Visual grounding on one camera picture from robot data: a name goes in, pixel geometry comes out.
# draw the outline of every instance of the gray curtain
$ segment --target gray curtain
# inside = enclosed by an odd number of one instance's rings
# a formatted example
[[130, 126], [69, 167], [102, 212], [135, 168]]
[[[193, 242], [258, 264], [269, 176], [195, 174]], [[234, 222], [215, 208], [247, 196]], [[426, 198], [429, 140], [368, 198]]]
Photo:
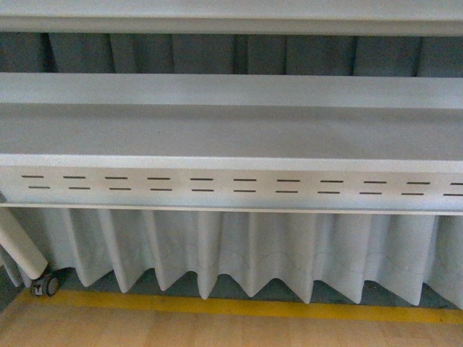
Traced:
[[463, 38], [0, 33], [0, 71], [463, 77]]

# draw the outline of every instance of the wooden floor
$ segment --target wooden floor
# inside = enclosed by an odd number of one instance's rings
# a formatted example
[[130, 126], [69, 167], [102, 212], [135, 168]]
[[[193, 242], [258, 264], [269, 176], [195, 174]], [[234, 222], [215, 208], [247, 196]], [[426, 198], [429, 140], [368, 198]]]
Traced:
[[463, 346], [463, 325], [73, 307], [16, 300], [0, 346]]

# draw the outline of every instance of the pleated white curtain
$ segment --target pleated white curtain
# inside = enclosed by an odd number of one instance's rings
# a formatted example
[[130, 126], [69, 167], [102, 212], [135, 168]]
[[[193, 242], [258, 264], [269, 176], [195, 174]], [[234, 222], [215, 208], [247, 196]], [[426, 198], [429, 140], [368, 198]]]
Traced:
[[[322, 280], [359, 303], [373, 280], [418, 305], [422, 284], [463, 307], [463, 217], [151, 210], [17, 209], [54, 269], [84, 286], [109, 271], [122, 292], [150, 268], [167, 289], [197, 273], [207, 298], [229, 274], [249, 296], [273, 278], [309, 302]], [[20, 273], [1, 253], [16, 283]]]

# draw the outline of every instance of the floor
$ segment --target floor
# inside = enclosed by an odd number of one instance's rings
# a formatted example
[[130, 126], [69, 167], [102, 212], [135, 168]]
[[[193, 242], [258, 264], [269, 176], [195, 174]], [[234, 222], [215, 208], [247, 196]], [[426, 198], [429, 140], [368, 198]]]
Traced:
[[[381, 321], [383, 316], [379, 312], [365, 316], [368, 320], [262, 317], [255, 316], [252, 311], [251, 314], [237, 315], [159, 312], [145, 309], [146, 305], [143, 309], [113, 308], [111, 306], [117, 300], [106, 300], [105, 296], [120, 296], [132, 308], [137, 304], [138, 297], [143, 301], [143, 297], [153, 296], [101, 293], [82, 296], [82, 293], [63, 290], [51, 299], [21, 294], [0, 315], [0, 346], [463, 346], [463, 315], [456, 310], [431, 311], [438, 314], [453, 312], [456, 314], [454, 320], [459, 320], [460, 324]], [[89, 301], [88, 295], [101, 299]], [[161, 300], [176, 299], [161, 297]], [[187, 300], [192, 301], [185, 304], [186, 309], [197, 307], [196, 301], [201, 307], [217, 301], [224, 301], [224, 306], [227, 306], [225, 299]], [[233, 302], [235, 306], [256, 303]], [[277, 306], [279, 304], [296, 305], [290, 307], [288, 312], [298, 312], [298, 307], [307, 309], [305, 304], [275, 303]], [[347, 313], [345, 308], [356, 310], [356, 307], [331, 305], [328, 311], [338, 309], [342, 316]]]

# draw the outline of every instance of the shelf board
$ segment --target shelf board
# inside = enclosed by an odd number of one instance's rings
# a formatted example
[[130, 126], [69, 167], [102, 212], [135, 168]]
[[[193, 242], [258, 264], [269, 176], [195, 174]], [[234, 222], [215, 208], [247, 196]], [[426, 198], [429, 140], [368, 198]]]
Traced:
[[0, 30], [76, 33], [461, 35], [459, 0], [5, 0]]
[[463, 211], [461, 80], [2, 76], [4, 204]]

